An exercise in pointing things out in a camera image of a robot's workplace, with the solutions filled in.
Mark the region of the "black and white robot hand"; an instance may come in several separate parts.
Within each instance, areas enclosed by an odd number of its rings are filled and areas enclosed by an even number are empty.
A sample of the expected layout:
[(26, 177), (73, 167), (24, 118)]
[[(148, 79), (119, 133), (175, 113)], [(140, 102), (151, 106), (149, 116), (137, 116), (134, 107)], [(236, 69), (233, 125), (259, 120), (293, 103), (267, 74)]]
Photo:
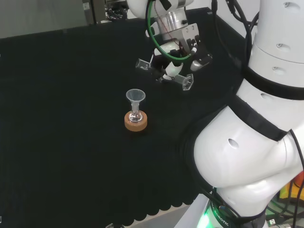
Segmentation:
[(192, 73), (213, 61), (213, 56), (202, 43), (196, 23), (172, 28), (157, 21), (147, 28), (146, 33), (154, 44), (154, 51), (144, 69), (159, 81), (190, 85), (193, 82)]

